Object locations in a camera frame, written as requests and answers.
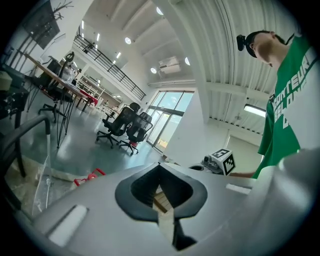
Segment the balcony railing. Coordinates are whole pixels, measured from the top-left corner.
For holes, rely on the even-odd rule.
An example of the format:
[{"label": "balcony railing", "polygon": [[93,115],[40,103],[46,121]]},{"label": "balcony railing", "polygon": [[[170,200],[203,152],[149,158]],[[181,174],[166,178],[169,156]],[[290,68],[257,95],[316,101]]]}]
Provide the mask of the balcony railing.
[{"label": "balcony railing", "polygon": [[125,73],[121,71],[112,61],[105,56],[101,51],[92,47],[92,44],[77,35],[73,44],[80,48],[81,51],[86,53],[88,57],[91,57],[96,63],[100,64],[107,72],[109,72],[115,79],[117,79],[124,87],[132,92],[138,99],[142,100],[146,94],[129,78]]}]

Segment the green t-shirt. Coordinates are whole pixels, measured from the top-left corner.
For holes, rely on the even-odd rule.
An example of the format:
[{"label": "green t-shirt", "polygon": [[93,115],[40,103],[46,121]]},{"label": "green t-shirt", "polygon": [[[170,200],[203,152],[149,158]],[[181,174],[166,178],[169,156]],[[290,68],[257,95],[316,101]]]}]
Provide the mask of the green t-shirt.
[{"label": "green t-shirt", "polygon": [[266,105],[264,131],[258,150],[264,158],[252,178],[256,179],[264,167],[275,166],[282,158],[300,149],[283,111],[301,93],[308,72],[317,60],[316,57],[314,49],[304,36],[294,37],[277,72],[274,98]]}]

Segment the ceiling vent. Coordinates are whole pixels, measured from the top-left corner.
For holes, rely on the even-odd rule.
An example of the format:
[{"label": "ceiling vent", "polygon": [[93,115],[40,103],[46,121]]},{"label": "ceiling vent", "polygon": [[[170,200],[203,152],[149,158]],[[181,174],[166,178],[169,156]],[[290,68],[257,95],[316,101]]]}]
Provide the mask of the ceiling vent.
[{"label": "ceiling vent", "polygon": [[159,68],[166,74],[176,73],[181,70],[176,56],[159,61]]}]

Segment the chair base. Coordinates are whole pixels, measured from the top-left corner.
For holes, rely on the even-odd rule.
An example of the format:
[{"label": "chair base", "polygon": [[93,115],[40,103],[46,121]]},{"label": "chair base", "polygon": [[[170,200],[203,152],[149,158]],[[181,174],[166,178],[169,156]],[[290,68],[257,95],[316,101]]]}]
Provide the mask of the chair base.
[{"label": "chair base", "polygon": [[117,142],[117,144],[119,143],[118,140],[116,140],[114,137],[112,137],[111,132],[106,133],[106,132],[103,132],[103,131],[100,131],[100,130],[99,130],[99,131],[96,133],[96,135],[99,135],[99,134],[103,134],[103,135],[97,136],[96,139],[95,139],[96,142],[97,142],[100,138],[107,138],[107,139],[110,141],[110,143],[111,143],[111,148],[112,148],[112,149],[114,148],[114,143],[113,143],[112,141]]},{"label": "chair base", "polygon": [[57,122],[57,118],[56,118],[56,113],[58,113],[59,115],[63,116],[63,118],[67,118],[62,112],[60,112],[58,109],[57,109],[57,103],[54,104],[54,106],[50,106],[48,104],[44,104],[43,105],[43,108],[40,108],[39,111],[38,111],[38,115],[40,115],[41,111],[51,111],[53,113],[53,116],[54,116],[54,123]]},{"label": "chair base", "polygon": [[138,150],[135,146],[132,146],[132,144],[130,144],[130,142],[125,142],[125,141],[123,141],[123,140],[120,140],[120,142],[117,143],[117,145],[120,144],[121,142],[122,142],[123,144],[119,145],[119,149],[120,149],[121,147],[123,147],[123,146],[126,146],[126,147],[130,148],[130,149],[131,149],[131,154],[130,154],[130,156],[132,156],[132,155],[134,154],[134,150],[136,150],[136,153],[137,153],[137,154],[139,153],[139,150]]}]

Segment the person's neck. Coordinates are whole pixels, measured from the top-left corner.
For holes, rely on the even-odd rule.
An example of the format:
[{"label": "person's neck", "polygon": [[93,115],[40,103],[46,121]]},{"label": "person's neck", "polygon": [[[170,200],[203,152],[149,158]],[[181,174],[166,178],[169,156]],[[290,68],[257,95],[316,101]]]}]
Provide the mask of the person's neck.
[{"label": "person's neck", "polygon": [[281,63],[284,61],[288,54],[290,46],[285,44],[275,44],[270,54],[270,63],[272,67],[278,71]]}]

